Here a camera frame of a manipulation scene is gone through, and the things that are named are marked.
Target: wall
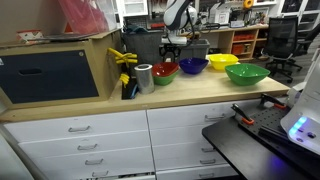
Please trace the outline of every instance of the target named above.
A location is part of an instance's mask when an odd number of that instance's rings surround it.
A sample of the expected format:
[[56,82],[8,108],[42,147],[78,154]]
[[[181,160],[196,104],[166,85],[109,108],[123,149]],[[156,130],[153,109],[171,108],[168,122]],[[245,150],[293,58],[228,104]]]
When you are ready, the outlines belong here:
[[18,30],[41,29],[44,35],[58,34],[65,24],[58,0],[0,1],[0,42],[14,41]]

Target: drawer handle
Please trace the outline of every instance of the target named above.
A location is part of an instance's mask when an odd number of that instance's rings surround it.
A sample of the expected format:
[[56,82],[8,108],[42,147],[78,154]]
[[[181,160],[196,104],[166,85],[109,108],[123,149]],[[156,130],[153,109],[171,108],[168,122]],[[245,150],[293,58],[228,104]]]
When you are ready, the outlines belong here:
[[215,152],[214,148],[201,148],[201,151],[204,153]]
[[204,121],[205,122],[216,122],[216,121],[219,121],[219,120],[221,120],[221,119],[223,119],[223,118],[225,118],[226,117],[226,115],[225,114],[221,114],[221,116],[219,116],[219,117],[209,117],[208,115],[205,115],[204,116]]
[[199,174],[200,179],[209,179],[209,178],[214,178],[214,173],[210,174]]
[[203,165],[214,164],[214,163],[216,163],[216,159],[200,160],[200,163],[203,164]]
[[84,127],[84,128],[69,128],[69,132],[83,132],[88,131],[90,129],[90,126]]
[[103,172],[103,173],[93,172],[93,173],[92,173],[92,177],[106,177],[106,176],[108,176],[108,173],[109,173],[109,171]]
[[82,151],[82,150],[91,150],[91,149],[94,149],[98,146],[98,144],[95,144],[95,145],[91,145],[91,146],[78,146],[78,150],[79,151]]
[[98,165],[98,164],[101,164],[102,161],[103,161],[103,159],[94,160],[94,161],[86,160],[86,162],[85,162],[84,164],[85,164],[85,165]]

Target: gray bin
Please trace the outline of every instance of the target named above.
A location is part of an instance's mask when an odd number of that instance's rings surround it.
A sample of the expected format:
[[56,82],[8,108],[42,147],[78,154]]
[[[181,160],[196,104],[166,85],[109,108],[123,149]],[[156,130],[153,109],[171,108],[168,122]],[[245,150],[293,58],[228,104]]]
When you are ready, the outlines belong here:
[[[156,64],[162,62],[159,55],[159,45],[163,31],[155,31],[141,34],[123,34],[127,52],[138,55],[138,64]],[[179,59],[205,58],[210,47],[207,39],[194,40],[188,47],[181,46]]]

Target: black chair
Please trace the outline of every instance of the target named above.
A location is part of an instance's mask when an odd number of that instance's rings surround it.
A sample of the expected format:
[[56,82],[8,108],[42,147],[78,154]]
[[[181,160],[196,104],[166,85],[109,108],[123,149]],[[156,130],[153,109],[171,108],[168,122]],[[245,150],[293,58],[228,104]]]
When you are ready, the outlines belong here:
[[292,82],[292,71],[284,68],[297,49],[297,37],[298,17],[269,18],[267,42],[262,54],[272,58],[272,62],[266,64],[271,76],[279,73],[289,78],[288,83]]
[[[292,29],[283,29],[281,24],[287,24],[286,26],[289,26],[288,24],[292,23]],[[313,42],[315,37],[320,32],[320,24],[318,24],[313,30],[311,30],[306,36],[304,37],[299,37],[297,35],[297,18],[292,17],[292,18],[270,18],[269,21],[269,34],[268,34],[268,39],[267,39],[267,44],[266,47],[263,49],[263,54],[267,55],[271,58],[273,58],[273,61],[270,63],[266,64],[266,68],[270,69],[270,66],[273,65],[273,68],[271,68],[271,76],[274,76],[276,73],[283,74],[284,76],[288,77],[289,80],[287,81],[288,83],[292,82],[292,71],[285,70],[285,65],[297,67],[298,71],[302,69],[301,66],[295,64],[296,61],[292,59],[292,57],[296,56],[301,56],[305,55],[308,53],[308,49],[310,47],[310,44]],[[296,43],[292,43],[288,46],[285,46],[288,49],[284,50],[283,48],[279,47],[282,46],[283,44],[277,42],[279,41],[279,33],[282,34],[282,32],[289,32],[291,30],[290,35],[287,35],[289,38],[296,39]]]

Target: cardboard box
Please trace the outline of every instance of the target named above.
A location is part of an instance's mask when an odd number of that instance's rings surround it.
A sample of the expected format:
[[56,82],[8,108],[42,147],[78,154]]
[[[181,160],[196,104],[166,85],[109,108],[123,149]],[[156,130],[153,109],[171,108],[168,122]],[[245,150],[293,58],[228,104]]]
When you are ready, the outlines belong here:
[[0,45],[0,99],[8,109],[107,100],[120,76],[120,30],[73,42]]

